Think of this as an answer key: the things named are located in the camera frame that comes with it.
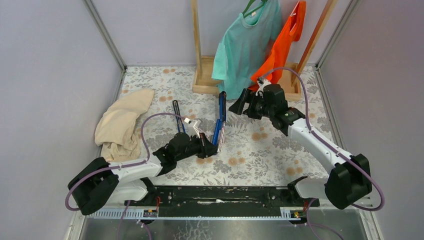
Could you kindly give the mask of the red white staples box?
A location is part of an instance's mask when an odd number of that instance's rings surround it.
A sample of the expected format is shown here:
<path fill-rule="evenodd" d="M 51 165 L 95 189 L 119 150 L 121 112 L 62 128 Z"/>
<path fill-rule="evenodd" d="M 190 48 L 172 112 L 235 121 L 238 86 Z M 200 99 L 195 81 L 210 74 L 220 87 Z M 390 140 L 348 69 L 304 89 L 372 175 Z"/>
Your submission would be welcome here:
<path fill-rule="evenodd" d="M 207 138 L 206 138 L 206 135 L 203 132 L 200 132 L 199 133 L 199 139 L 204 142 Z"/>

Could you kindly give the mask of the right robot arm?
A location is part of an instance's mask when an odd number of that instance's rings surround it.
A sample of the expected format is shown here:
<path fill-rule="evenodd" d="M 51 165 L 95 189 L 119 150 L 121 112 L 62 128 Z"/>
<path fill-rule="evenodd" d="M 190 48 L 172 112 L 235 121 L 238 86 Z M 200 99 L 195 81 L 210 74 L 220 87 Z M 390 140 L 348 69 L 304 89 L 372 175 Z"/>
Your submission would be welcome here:
<path fill-rule="evenodd" d="M 286 193 L 291 205 L 315 198 L 329 200 L 343 210 L 372 191 L 368 159 L 343 150 L 312 127 L 301 111 L 288 106 L 279 85 L 267 85 L 259 92 L 246 88 L 228 110 L 251 119 L 268 118 L 275 129 L 302 145 L 327 171 L 328 178 L 301 177 L 291 182 L 292 189 Z"/>

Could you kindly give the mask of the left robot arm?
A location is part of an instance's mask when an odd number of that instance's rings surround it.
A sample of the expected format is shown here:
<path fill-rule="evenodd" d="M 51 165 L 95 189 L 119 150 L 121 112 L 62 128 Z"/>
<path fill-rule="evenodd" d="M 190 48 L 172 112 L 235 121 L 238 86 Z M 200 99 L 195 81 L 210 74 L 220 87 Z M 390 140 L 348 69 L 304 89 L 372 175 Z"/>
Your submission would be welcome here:
<path fill-rule="evenodd" d="M 204 133 L 199 136 L 177 133 L 147 160 L 107 162 L 98 157 L 69 182 L 66 208 L 86 216 L 105 205 L 124 201 L 139 201 L 148 206 L 155 200 L 148 178 L 169 173 L 176 168 L 178 161 L 186 158 L 196 156 L 206 159 L 216 153 L 217 146 Z"/>

